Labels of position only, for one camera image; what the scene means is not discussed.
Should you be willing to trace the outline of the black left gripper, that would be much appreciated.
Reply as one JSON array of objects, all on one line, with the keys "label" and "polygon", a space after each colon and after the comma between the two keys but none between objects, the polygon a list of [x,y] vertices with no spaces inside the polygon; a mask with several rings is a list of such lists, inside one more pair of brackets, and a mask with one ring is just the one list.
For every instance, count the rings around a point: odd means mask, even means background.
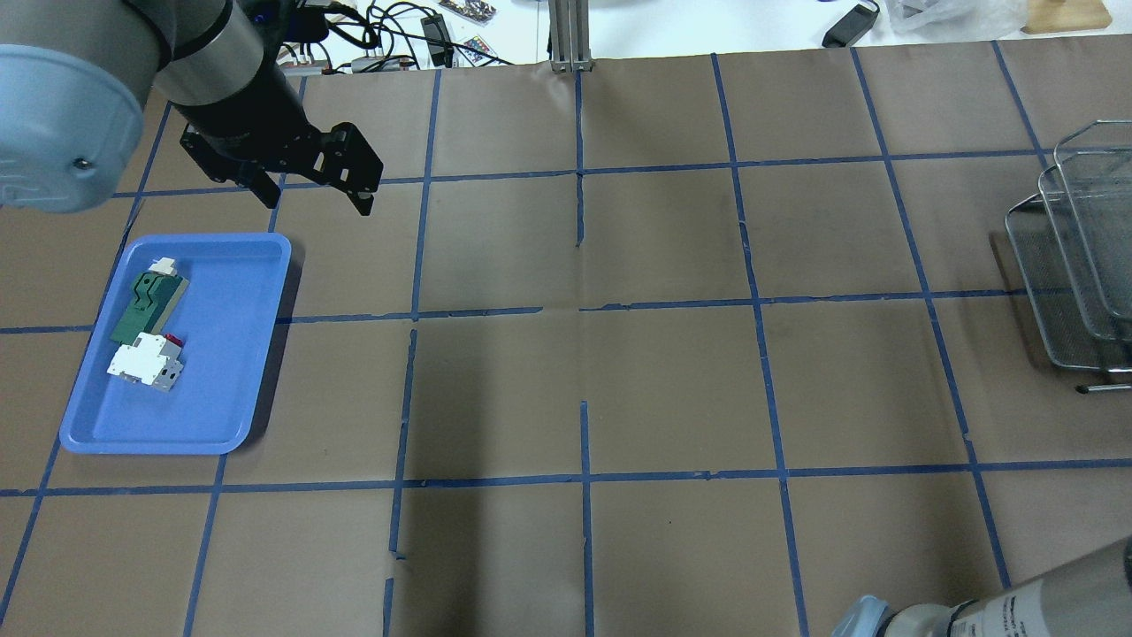
[{"label": "black left gripper", "polygon": [[231,181],[254,193],[267,209],[278,206],[274,173],[299,174],[317,186],[350,196],[357,213],[369,217],[384,163],[353,122],[323,130],[278,70],[260,70],[252,80],[214,104],[178,104],[187,124],[181,148],[211,181]]}]

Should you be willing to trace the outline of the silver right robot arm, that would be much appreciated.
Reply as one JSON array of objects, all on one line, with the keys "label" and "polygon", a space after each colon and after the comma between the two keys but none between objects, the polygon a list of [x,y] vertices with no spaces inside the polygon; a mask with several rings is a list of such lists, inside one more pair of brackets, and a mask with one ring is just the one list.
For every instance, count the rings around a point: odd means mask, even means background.
[{"label": "silver right robot arm", "polygon": [[955,606],[894,609],[861,596],[834,636],[1127,636],[1131,540],[1121,539],[1014,587]]}]

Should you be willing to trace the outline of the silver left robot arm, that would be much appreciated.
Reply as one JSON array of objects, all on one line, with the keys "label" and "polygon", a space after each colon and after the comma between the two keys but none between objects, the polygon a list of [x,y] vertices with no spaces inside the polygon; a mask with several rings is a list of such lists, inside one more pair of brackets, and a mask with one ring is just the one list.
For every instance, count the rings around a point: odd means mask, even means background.
[{"label": "silver left robot arm", "polygon": [[278,67],[302,1],[5,1],[3,205],[106,203],[142,141],[153,91],[186,121],[205,177],[278,204],[278,174],[371,214],[383,162],[351,122],[311,124]]}]

